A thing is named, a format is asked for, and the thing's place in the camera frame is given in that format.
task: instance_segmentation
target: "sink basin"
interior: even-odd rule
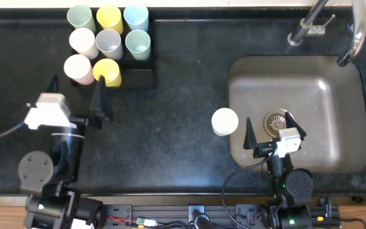
[[[362,78],[337,57],[243,57],[229,71],[229,107],[240,121],[231,154],[241,167],[261,161],[243,149],[246,119],[258,142],[285,128],[289,111],[306,131],[295,168],[311,172],[360,172],[366,167],[366,107]]]

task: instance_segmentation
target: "black organizer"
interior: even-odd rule
[[[97,21],[97,11],[98,9],[91,9],[93,13],[96,31],[94,35],[97,37],[97,34],[104,29],[101,27],[100,23]],[[121,10],[121,17],[123,21],[124,31],[121,35],[121,44],[123,49],[123,56],[119,60],[115,60],[119,66],[119,71],[122,77],[122,83],[119,87],[107,87],[107,90],[150,90],[154,87],[154,42],[153,42],[153,35],[154,35],[154,26],[152,17],[149,12],[149,29],[148,35],[151,37],[151,55],[147,60],[135,60],[130,51],[125,46],[125,38],[126,35],[131,32],[131,29],[123,16],[124,9]],[[76,50],[71,48],[71,55],[78,54]],[[90,60],[91,66],[94,65],[102,59],[106,59],[107,57],[101,52],[98,51],[98,56],[94,59]],[[81,85],[70,79],[70,84],[74,87],[79,88],[89,88],[93,90],[97,81],[94,81],[90,85]]]

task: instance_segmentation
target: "chrome faucet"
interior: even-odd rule
[[[288,42],[291,45],[298,46],[302,43],[303,37],[309,35],[313,28],[313,21],[317,15],[324,8],[329,0],[318,0],[318,2],[310,10],[306,18],[302,18],[295,32],[288,35]],[[366,35],[366,7],[364,0],[351,0],[353,5],[354,14],[354,35],[351,46],[340,55],[337,59],[337,64],[340,67],[346,66],[351,60],[355,58],[358,52],[361,50],[365,35]],[[324,26],[322,26],[322,32],[317,34],[324,34]]]

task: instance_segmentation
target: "sink drain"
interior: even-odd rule
[[[265,131],[271,137],[277,137],[279,130],[286,128],[285,109],[277,109],[266,114],[264,118]]]

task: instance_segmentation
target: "black countertop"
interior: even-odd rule
[[[74,187],[91,195],[220,192],[225,178],[239,169],[229,137],[217,137],[210,123],[215,110],[228,107],[231,65],[247,55],[339,55],[351,43],[345,30],[351,10],[336,10],[324,37],[290,46],[287,35],[307,12],[151,10],[157,19],[156,87],[109,93],[114,122],[87,132]],[[333,12],[324,11],[318,23]],[[60,92],[71,110],[87,111],[92,92],[70,86],[63,72],[70,33],[65,10],[0,13],[0,132],[23,121],[25,103],[36,101],[53,73],[59,74]],[[366,43],[355,64],[366,97]],[[49,129],[22,128],[0,140],[0,195],[20,192],[18,163],[36,149],[50,150]],[[366,193],[366,169],[314,177],[316,194]],[[229,186],[237,194],[273,192],[269,179],[258,172],[239,174]]]

